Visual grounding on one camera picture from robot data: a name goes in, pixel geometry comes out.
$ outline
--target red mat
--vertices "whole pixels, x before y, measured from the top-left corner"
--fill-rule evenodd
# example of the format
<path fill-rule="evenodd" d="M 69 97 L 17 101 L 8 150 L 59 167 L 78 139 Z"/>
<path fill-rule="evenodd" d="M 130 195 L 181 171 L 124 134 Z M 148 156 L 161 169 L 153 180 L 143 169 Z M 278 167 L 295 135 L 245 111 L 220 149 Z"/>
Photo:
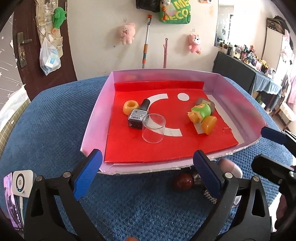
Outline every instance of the red mat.
<path fill-rule="evenodd" d="M 198 81 L 153 81 L 136 83 L 116 83 L 115 99 L 108 133 L 105 162 L 135 163 L 168 161 L 178 158 L 192 157 L 196 150 L 205 153 L 227 149 L 238 144 L 232 131 L 217 117 L 217 125 L 210 135 L 197 134 L 187 113 L 195 105 L 199 97 L 207 96 L 202 90 L 203 82 Z M 139 104 L 150 96 L 166 93 L 168 99 L 154 102 L 149 113 L 163 115 L 166 127 L 180 129 L 182 137 L 164 136 L 157 143 L 147 143 L 142 139 L 142 130 L 130 128 L 127 116 L 124 115 L 123 104 L 128 100 L 135 100 Z M 177 98 L 179 93 L 189 95 L 188 101 Z"/>

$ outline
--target door lock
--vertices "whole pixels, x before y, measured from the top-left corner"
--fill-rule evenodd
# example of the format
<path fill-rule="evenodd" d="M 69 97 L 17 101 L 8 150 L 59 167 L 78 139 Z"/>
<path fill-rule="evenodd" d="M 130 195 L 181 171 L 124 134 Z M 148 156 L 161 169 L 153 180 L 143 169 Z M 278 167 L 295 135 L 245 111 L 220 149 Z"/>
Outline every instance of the door lock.
<path fill-rule="evenodd" d="M 32 39 L 24 40 L 24 33 L 20 32 L 17 34 L 17 46 L 19 50 L 20 67 L 23 68 L 27 65 L 24 44 L 32 42 Z"/>

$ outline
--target white cabinet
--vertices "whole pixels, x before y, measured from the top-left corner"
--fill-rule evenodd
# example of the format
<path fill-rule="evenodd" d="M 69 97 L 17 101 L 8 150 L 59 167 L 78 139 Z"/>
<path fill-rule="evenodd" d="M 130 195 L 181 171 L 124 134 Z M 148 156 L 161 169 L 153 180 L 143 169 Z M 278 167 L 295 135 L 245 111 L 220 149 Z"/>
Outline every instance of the white cabinet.
<path fill-rule="evenodd" d="M 274 81 L 281 84 L 290 66 L 290 60 L 294 59 L 290 43 L 283 34 L 267 28 L 262 59 L 275 69 Z"/>

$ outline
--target phone screen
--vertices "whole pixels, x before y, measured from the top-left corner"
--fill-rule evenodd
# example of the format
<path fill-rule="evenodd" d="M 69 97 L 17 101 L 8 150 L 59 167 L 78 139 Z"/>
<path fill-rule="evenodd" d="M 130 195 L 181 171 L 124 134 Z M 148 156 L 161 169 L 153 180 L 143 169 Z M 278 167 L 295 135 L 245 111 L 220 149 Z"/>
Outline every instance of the phone screen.
<path fill-rule="evenodd" d="M 3 178 L 4 182 L 4 196 L 6 201 L 6 206 L 8 214 L 12 223 L 12 226 L 18 231 L 23 232 L 24 227 L 18 212 L 17 204 L 15 201 L 15 196 L 12 193 L 12 172 Z"/>

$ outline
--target blue cloth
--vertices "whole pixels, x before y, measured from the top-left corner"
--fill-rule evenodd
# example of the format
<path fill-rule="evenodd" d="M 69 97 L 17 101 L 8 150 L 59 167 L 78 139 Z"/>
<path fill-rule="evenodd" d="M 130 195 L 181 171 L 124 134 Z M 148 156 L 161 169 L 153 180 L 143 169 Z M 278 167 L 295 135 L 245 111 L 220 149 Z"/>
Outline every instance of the blue cloth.
<path fill-rule="evenodd" d="M 281 97 L 281 89 L 281 85 L 275 83 L 265 74 L 261 72 L 256 73 L 253 91 L 264 91 L 267 94 L 278 95 Z"/>
<path fill-rule="evenodd" d="M 31 169 L 45 178 L 58 177 L 66 170 L 72 171 L 83 159 L 79 151 L 82 138 L 106 78 L 81 80 L 45 90 L 27 107 L 11 133 L 0 161 L 0 206 L 4 210 L 3 177 L 9 172 Z M 278 129 L 246 91 L 227 80 L 252 102 L 271 128 Z M 227 158 L 241 167 L 244 178 L 250 178 L 254 175 L 251 162 L 261 153 L 286 165 L 292 163 L 292 156 L 285 147 L 265 138 Z M 168 181 L 178 172 L 97 174 L 80 203 L 109 241 L 122 241 L 129 235 L 140 240 L 189 240 L 213 205 L 199 188 L 186 192 L 172 190 Z M 278 186 L 266 179 L 262 179 L 262 183 L 271 204 Z M 57 203 L 67 229 L 73 232 L 61 201 Z M 228 229 L 234 213 L 232 210 L 222 231 Z"/>

